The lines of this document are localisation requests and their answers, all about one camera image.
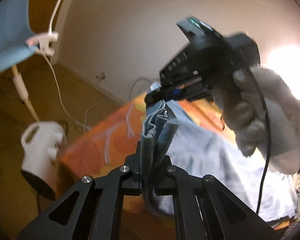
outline bright light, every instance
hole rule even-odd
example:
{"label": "bright light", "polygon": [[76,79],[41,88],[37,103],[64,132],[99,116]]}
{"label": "bright light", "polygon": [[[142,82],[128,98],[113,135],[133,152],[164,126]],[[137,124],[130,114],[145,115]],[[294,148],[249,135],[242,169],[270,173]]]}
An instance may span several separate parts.
{"label": "bright light", "polygon": [[265,64],[277,72],[295,97],[300,96],[300,49],[286,46],[273,50]]}

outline blue chair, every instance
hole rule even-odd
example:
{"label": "blue chair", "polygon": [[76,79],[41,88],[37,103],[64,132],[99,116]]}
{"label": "blue chair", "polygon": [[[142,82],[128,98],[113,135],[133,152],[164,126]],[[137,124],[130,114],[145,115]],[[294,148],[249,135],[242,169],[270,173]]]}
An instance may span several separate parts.
{"label": "blue chair", "polygon": [[[37,49],[26,45],[26,40],[34,36],[29,25],[28,4],[29,0],[0,0],[0,73],[12,68],[14,76],[20,75],[16,65],[31,57]],[[23,101],[38,121],[29,99]]]}

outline white clamp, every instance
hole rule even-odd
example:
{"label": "white clamp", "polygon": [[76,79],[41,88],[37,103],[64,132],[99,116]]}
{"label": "white clamp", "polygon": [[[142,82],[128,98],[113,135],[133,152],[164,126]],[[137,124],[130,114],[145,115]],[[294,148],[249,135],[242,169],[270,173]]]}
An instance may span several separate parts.
{"label": "white clamp", "polygon": [[54,54],[54,49],[49,47],[49,43],[57,41],[58,36],[58,32],[40,33],[27,39],[26,44],[28,46],[39,45],[39,47],[35,51],[37,54],[44,53],[46,56],[52,57]]}

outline hand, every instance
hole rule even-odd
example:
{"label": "hand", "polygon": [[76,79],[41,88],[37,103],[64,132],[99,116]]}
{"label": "hand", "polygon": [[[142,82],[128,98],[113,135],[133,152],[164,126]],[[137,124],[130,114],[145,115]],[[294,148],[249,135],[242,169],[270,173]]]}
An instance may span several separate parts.
{"label": "hand", "polygon": [[[279,172],[294,174],[300,168],[300,100],[273,70],[260,67],[250,70],[265,97],[269,113],[270,165]],[[216,86],[212,91],[213,99],[223,110],[225,123],[234,131],[242,154],[251,156],[258,148],[266,158],[265,111],[259,94],[246,70],[234,72],[233,81]]]}

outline wooden pole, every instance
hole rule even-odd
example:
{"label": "wooden pole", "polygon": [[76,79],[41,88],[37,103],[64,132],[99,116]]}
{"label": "wooden pole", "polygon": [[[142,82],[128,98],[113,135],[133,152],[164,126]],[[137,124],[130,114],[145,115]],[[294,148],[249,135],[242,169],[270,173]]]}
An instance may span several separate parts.
{"label": "wooden pole", "polygon": [[[17,76],[19,74],[19,71],[18,71],[18,68],[16,65],[12,66],[12,73],[13,73],[13,76]],[[23,102],[25,103],[26,107],[28,107],[28,110],[29,110],[30,114],[32,115],[32,117],[35,119],[35,121],[39,122],[40,119],[37,116],[37,113],[35,112],[29,98],[25,99]]]}

